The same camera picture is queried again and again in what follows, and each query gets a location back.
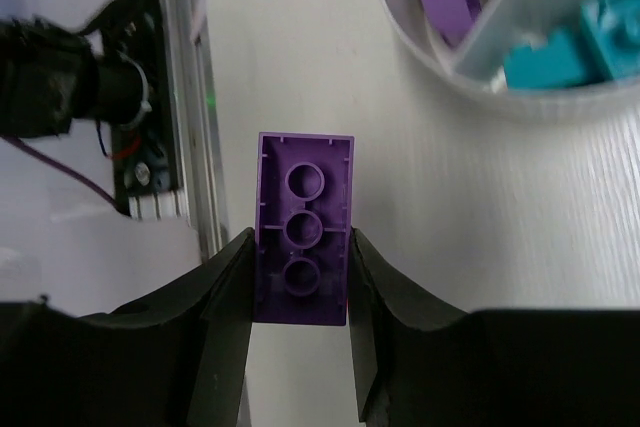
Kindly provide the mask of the teal stepped lego brick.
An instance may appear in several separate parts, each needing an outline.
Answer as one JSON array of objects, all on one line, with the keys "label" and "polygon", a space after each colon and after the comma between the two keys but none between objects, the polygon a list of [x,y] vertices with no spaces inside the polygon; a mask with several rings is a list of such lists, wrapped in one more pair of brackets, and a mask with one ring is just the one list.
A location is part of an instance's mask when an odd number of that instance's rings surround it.
[{"label": "teal stepped lego brick", "polygon": [[511,90],[559,90],[601,83],[601,74],[586,40],[562,27],[544,45],[520,44],[505,56],[503,71]]}]

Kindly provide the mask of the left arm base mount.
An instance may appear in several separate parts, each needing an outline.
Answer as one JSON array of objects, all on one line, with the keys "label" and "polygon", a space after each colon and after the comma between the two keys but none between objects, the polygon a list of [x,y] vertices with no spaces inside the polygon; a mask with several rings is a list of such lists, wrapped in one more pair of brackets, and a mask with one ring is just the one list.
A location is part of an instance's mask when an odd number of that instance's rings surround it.
[{"label": "left arm base mount", "polygon": [[[81,28],[42,18],[1,21],[1,137],[89,187],[119,214],[134,197],[179,188],[160,0],[108,0]],[[113,168],[109,194],[27,145],[95,125]]]}]

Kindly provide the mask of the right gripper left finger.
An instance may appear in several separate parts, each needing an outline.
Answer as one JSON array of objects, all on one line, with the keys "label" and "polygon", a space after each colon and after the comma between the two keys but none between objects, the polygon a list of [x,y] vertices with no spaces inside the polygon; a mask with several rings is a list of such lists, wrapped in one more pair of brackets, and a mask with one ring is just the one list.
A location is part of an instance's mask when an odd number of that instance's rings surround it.
[{"label": "right gripper left finger", "polygon": [[252,327],[246,229],[169,284],[110,313],[46,300],[1,307],[5,426],[233,426]]}]

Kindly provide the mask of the teal square lego brick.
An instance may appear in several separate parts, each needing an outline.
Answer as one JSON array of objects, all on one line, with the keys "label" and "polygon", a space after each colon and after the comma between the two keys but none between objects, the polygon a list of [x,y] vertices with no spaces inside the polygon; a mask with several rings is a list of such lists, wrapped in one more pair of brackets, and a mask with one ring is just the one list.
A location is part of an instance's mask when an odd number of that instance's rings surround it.
[{"label": "teal square lego brick", "polygon": [[639,75],[639,0],[584,0],[580,26],[601,75]]}]

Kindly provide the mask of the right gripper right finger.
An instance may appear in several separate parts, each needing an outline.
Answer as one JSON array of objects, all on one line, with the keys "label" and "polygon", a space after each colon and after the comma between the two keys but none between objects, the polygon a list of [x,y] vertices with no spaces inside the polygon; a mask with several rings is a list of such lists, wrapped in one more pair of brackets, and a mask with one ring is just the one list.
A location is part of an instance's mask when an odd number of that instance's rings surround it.
[{"label": "right gripper right finger", "polygon": [[369,426],[635,426],[635,310],[465,312],[350,237],[349,327]]}]

